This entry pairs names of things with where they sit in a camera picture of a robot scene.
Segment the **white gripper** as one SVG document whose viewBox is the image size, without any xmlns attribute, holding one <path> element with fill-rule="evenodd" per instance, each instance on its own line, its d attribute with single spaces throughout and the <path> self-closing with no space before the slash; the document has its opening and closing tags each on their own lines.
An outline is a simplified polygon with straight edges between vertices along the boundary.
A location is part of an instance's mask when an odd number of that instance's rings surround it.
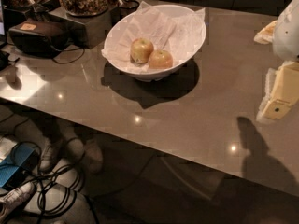
<svg viewBox="0 0 299 224">
<path fill-rule="evenodd" d="M 299 0 L 292 0 L 279 15 L 272 44 L 274 53 L 286 62 L 266 74 L 265 96 L 256 117 L 264 124 L 284 118 L 299 101 Z"/>
</svg>

